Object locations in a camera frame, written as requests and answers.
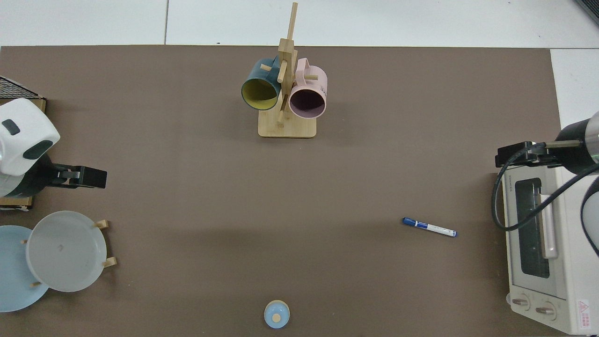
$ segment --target power cord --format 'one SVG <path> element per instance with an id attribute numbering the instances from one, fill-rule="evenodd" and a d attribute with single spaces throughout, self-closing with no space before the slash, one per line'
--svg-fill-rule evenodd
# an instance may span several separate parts
<path id="1" fill-rule="evenodd" d="M 559 197 L 559 195 L 561 195 L 565 190 L 567 190 L 569 187 L 571 187 L 577 181 L 581 180 L 587 175 L 599 170 L 599 164 L 594 164 L 592 166 L 587 167 L 582 172 L 580 172 L 579 175 L 568 180 L 568 182 L 566 182 L 560 188 L 555 190 L 555 192 L 553 192 L 547 199 L 545 199 L 545 201 L 543 201 L 532 212 L 530 212 L 530 214 L 528 214 L 522 221 L 515 225 L 506 227 L 504 224 L 501 223 L 499 217 L 497 216 L 497 194 L 499 190 L 499 184 L 501 183 L 501 178 L 503 177 L 503 174 L 506 172 L 508 166 L 510 166 L 518 157 L 527 153 L 530 150 L 544 149 L 546 146 L 546 143 L 537 143 L 519 150 L 506 161 L 506 163 L 502 166 L 501 170 L 497 174 L 497 180 L 495 180 L 495 184 L 493 185 L 493 192 L 491 194 L 491 217 L 493 217 L 493 222 L 495 223 L 495 225 L 497 225 L 497 227 L 499 227 L 499 229 L 501 229 L 502 231 L 513 231 L 524 227 L 525 225 L 530 223 L 530 221 L 535 216 L 537 216 L 545 207 L 547 207 L 552 201 Z"/>

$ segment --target blue marker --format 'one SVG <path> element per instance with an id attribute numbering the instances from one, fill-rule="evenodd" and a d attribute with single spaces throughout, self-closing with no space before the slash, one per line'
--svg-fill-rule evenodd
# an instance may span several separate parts
<path id="1" fill-rule="evenodd" d="M 414 219 L 403 218 L 401 221 L 403 223 L 405 223 L 406 225 L 408 225 L 408 226 L 414 226 L 414 227 L 426 229 L 426 230 L 429 230 L 429 231 L 433 231 L 435 233 L 445 234 L 447 236 L 452 236 L 452 237 L 458 236 L 458 232 L 455 231 L 455 230 L 451 230 L 451 229 L 447 229 L 447 228 L 443 228 L 443 227 L 439 227 L 439 226 L 435 226 L 435 225 L 426 224 L 424 222 L 416 221 Z"/>

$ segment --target black wire basket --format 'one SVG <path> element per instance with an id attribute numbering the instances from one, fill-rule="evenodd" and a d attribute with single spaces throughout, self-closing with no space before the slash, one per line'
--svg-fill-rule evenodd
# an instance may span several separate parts
<path id="1" fill-rule="evenodd" d="M 35 92 L 26 87 L 0 76 L 0 100 L 10 100 L 14 98 L 29 98 L 30 100 L 44 99 Z"/>

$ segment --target pink mug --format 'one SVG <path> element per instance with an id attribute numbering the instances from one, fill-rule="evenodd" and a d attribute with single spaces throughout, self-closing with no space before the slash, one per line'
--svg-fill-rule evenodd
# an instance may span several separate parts
<path id="1" fill-rule="evenodd" d="M 295 86 L 289 94 L 291 112 L 302 118 L 316 118 L 326 109 L 327 78 L 324 70 L 310 65 L 307 58 L 298 60 Z"/>

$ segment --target mug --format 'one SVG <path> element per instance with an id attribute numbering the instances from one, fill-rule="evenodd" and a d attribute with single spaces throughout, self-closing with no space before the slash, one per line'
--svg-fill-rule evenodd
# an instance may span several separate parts
<path id="1" fill-rule="evenodd" d="M 241 86 L 241 96 L 250 107 L 268 110 L 277 104 L 281 92 L 281 83 L 277 82 L 279 69 L 278 56 L 256 62 Z"/>
<path id="2" fill-rule="evenodd" d="M 322 115 L 326 109 L 327 78 L 324 70 L 310 65 L 307 58 L 299 59 L 295 81 L 296 85 L 289 94 L 291 112 L 302 118 Z"/>

